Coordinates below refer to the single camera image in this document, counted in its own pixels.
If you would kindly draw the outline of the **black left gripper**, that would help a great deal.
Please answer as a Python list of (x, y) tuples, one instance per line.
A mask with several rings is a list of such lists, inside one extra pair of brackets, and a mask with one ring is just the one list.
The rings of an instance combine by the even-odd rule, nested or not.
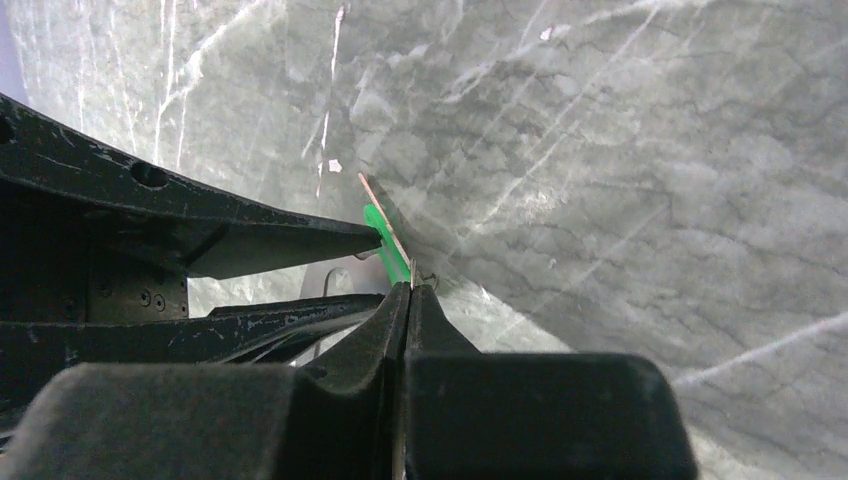
[(380, 243), (371, 227), (217, 189), (3, 97), (1, 408), (25, 408), (78, 363), (229, 362), (356, 324), (382, 295), (218, 307), (183, 320), (187, 279), (176, 272), (229, 279)]

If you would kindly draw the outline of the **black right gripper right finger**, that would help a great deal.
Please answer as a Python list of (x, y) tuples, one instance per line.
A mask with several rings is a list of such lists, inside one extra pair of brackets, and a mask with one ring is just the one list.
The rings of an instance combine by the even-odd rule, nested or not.
[(484, 353), (414, 289), (405, 348), (411, 479), (694, 479), (672, 389), (622, 353)]

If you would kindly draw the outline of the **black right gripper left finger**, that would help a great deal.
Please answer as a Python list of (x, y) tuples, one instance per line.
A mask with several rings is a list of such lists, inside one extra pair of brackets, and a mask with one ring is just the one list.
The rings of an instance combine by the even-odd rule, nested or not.
[(317, 359), (81, 364), (36, 396), (5, 479), (390, 479), (411, 289)]

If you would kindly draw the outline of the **green key tag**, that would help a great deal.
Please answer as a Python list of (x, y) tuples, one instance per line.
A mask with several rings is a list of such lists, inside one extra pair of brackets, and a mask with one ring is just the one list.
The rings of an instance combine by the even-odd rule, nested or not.
[(377, 250), (391, 284), (412, 283), (411, 261), (407, 258), (400, 241), (394, 233), (387, 217), (375, 204), (363, 208), (368, 226), (374, 228), (381, 237), (381, 246)]

